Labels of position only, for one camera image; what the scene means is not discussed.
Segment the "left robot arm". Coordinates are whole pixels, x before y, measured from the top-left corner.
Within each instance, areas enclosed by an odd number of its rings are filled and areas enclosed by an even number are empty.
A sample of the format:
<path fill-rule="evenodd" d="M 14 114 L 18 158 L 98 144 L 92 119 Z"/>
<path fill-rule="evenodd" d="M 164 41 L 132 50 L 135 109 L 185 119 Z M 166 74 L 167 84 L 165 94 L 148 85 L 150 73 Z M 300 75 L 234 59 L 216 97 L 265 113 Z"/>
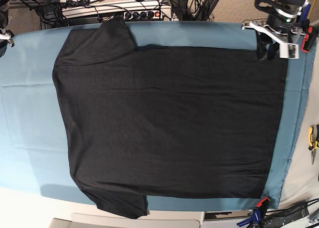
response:
<path fill-rule="evenodd" d="M 259 60 L 298 59 L 300 51 L 310 52 L 319 35 L 310 25 L 310 0 L 254 0 L 254 6 L 268 17 L 244 20 L 241 28 L 255 30 Z"/>

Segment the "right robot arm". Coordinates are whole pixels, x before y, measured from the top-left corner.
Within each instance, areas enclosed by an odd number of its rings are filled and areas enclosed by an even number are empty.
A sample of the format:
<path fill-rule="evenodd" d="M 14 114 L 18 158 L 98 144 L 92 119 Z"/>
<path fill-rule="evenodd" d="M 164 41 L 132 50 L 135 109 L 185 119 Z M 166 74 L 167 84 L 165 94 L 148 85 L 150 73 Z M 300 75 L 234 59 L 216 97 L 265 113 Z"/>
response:
<path fill-rule="evenodd" d="M 7 46 L 14 46 L 13 37 L 14 34 L 10 30 L 6 30 L 9 24 L 9 1 L 10 0 L 0 0 L 0 56 L 2 57 L 7 49 Z"/>

